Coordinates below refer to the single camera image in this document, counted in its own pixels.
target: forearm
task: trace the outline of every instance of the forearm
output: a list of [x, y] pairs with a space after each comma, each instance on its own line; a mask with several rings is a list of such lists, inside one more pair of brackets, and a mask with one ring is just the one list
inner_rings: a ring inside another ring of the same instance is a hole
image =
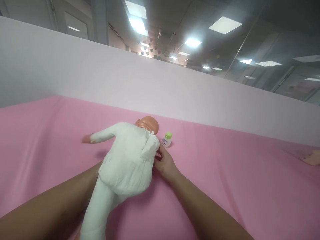
[[253, 239], [236, 220], [180, 172], [169, 183], [199, 239]]
[[88, 205], [101, 163], [29, 200], [0, 219], [1, 239], [45, 239]]

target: white cloth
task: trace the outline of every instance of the white cloth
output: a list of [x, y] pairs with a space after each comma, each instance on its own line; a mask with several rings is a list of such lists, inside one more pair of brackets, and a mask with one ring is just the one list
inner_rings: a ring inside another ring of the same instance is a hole
[[80, 240], [105, 240], [108, 215], [127, 197], [147, 189], [159, 140], [144, 128], [117, 123], [91, 135], [92, 143], [116, 137], [99, 169], [80, 231]]
[[120, 196], [134, 196], [147, 189], [154, 156], [160, 143], [153, 132], [130, 123], [117, 123], [91, 135], [92, 142], [116, 137], [99, 169], [100, 179]]

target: doll hand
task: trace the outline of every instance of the doll hand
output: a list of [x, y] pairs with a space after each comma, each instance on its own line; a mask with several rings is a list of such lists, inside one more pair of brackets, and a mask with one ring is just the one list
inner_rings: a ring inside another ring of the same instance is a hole
[[91, 143], [91, 134], [90, 135], [85, 135], [83, 138], [82, 138], [82, 143]]
[[305, 163], [308, 163], [310, 165], [316, 166], [320, 164], [320, 151], [314, 150], [313, 154], [307, 155], [302, 159]]

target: fluorescent light panel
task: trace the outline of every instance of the fluorescent light panel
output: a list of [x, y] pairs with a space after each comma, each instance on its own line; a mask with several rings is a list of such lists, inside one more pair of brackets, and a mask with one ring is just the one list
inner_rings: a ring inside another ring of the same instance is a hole
[[184, 53], [184, 52], [179, 52], [179, 54], [183, 55], [183, 56], [188, 56], [190, 55], [189, 53]]
[[241, 25], [242, 25], [242, 23], [234, 21], [230, 18], [221, 17], [211, 27], [209, 27], [209, 29], [216, 31], [216, 32], [219, 32], [219, 33], [222, 33], [222, 34], [226, 34]]
[[240, 62], [246, 63], [246, 64], [250, 64], [252, 61], [252, 59], [248, 59], [248, 60], [241, 60]]
[[293, 58], [293, 59], [297, 60], [299, 62], [319, 62], [320, 61], [320, 55], [298, 57], [298, 58]]
[[141, 20], [129, 18], [129, 22], [134, 30], [136, 30], [137, 33], [145, 36], [149, 36], [148, 31], [144, 28], [144, 23]]
[[80, 30], [78, 30], [78, 29], [76, 29], [76, 28], [73, 28], [73, 27], [70, 27], [70, 26], [68, 26], [68, 28], [71, 28], [72, 30], [75, 30], [75, 31], [77, 31], [77, 32], [80, 32]]
[[194, 38], [189, 38], [184, 44], [187, 44], [190, 47], [197, 47], [201, 42]]
[[249, 77], [249, 76], [245, 76], [245, 77], [248, 78], [248, 79], [256, 79], [254, 77]]
[[320, 79], [317, 79], [317, 78], [306, 78], [305, 80], [320, 82]]
[[274, 61], [267, 61], [267, 62], [261, 62], [261, 63], [256, 63], [256, 64], [258, 64], [260, 66], [263, 66], [263, 67], [282, 65], [281, 63], [277, 63], [277, 62], [274, 62]]
[[147, 19], [147, 14], [146, 14], [146, 8], [143, 6], [140, 6], [138, 4], [132, 3], [125, 1], [127, 8], [129, 10], [129, 13], [132, 15], [135, 15], [137, 17], [145, 18]]

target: doll leg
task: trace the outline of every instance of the doll leg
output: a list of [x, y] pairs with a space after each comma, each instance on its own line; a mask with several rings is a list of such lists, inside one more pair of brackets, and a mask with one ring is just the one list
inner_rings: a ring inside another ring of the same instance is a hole
[[113, 199], [111, 210], [115, 209], [120, 203], [123, 203], [127, 198], [127, 196], [119, 196], [116, 194]]
[[114, 192], [98, 177], [84, 215], [80, 240], [105, 240], [106, 224], [112, 210], [114, 195]]

